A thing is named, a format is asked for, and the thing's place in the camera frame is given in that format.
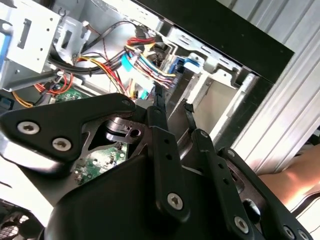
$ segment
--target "orange wire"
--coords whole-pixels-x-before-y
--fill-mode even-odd
[[[64,78],[64,85],[63,85],[63,87],[61,88],[61,90],[60,90],[60,91],[50,90],[50,91],[48,92],[48,94],[64,94],[65,92],[67,92],[67,91],[71,88],[72,83],[73,83],[73,80],[74,80],[74,75],[73,75],[73,74],[70,74],[69,86],[68,86],[66,89],[64,89],[64,88],[67,86],[68,79],[67,79],[66,75],[63,75],[63,78]],[[34,85],[34,87],[35,87],[39,92],[43,92],[43,91],[46,89],[43,85],[41,85],[41,84],[39,84],[39,83],[36,84],[36,85]]]

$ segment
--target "silver screw head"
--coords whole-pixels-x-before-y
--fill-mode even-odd
[[[307,234],[305,234],[302,230],[298,230],[299,235],[303,238],[303,240],[309,240]]]
[[[245,222],[245,220],[243,220],[241,217],[236,216],[234,218],[234,223],[236,225],[236,227],[243,232],[244,234],[248,234],[249,233],[249,227],[248,224]]]
[[[208,134],[205,131],[201,131],[201,135],[204,136],[205,138],[208,137]]]
[[[231,150],[228,150],[228,154],[231,156],[231,157],[235,157],[235,153]]]
[[[28,134],[28,135],[34,135],[40,131],[39,125],[32,122],[32,121],[20,122],[18,124],[17,128],[18,128],[19,132],[21,132],[23,134]]]
[[[291,239],[296,239],[294,233],[291,231],[290,228],[288,228],[287,226],[283,226],[283,229],[284,229],[285,233],[286,233]]]
[[[52,146],[58,151],[66,152],[71,149],[72,144],[68,139],[59,137],[53,140]]]
[[[184,207],[184,202],[178,194],[169,193],[167,201],[175,210],[181,210]]]

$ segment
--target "corrugated metal wall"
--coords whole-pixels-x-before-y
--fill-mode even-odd
[[[320,125],[320,0],[218,1],[295,52],[233,145],[258,174],[280,171]]]

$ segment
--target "green circuit board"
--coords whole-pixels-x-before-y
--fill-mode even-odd
[[[55,97],[55,103],[61,103],[61,102],[67,102],[71,100],[85,99],[85,98],[88,98],[88,96],[81,93],[80,91],[75,90],[74,88],[70,88],[65,93],[57,95]]]
[[[117,142],[105,150],[98,150],[77,161],[73,171],[78,185],[83,185],[100,176],[127,159],[126,143]]]

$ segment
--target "black arm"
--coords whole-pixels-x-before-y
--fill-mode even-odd
[[[115,141],[130,144],[126,162],[60,200],[45,240],[312,239],[232,149],[216,153],[191,105],[167,121],[157,93],[148,109],[114,93],[0,117],[0,154],[44,178],[68,175]]]

